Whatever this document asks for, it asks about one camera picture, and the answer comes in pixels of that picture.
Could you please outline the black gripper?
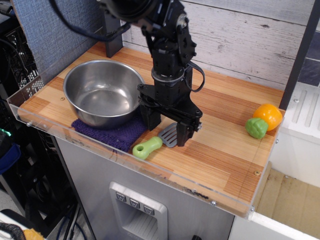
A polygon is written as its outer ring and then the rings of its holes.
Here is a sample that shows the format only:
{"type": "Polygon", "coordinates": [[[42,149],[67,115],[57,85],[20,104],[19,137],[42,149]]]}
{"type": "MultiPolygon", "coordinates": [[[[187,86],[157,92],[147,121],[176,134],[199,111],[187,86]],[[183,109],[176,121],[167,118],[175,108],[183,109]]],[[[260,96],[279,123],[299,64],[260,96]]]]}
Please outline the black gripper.
{"type": "Polygon", "coordinates": [[[199,66],[179,67],[175,75],[164,75],[155,67],[151,69],[154,84],[139,84],[139,104],[142,119],[152,131],[161,123],[161,115],[177,122],[177,146],[183,147],[202,128],[202,111],[192,102],[190,94],[202,88],[192,89],[193,70],[199,66]]]}

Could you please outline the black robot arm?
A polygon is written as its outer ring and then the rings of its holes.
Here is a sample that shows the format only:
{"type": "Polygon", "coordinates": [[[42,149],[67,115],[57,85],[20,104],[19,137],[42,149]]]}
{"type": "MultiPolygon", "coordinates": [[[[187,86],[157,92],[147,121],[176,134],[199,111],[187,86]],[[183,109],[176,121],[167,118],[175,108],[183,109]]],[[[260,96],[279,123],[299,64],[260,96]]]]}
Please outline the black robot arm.
{"type": "Polygon", "coordinates": [[[164,115],[177,123],[177,145],[182,147],[202,124],[202,111],[192,102],[193,70],[203,72],[191,60],[196,43],[189,32],[189,19],[179,0],[101,0],[100,6],[113,18],[141,29],[153,60],[154,84],[140,84],[139,104],[149,130],[164,115]]]}

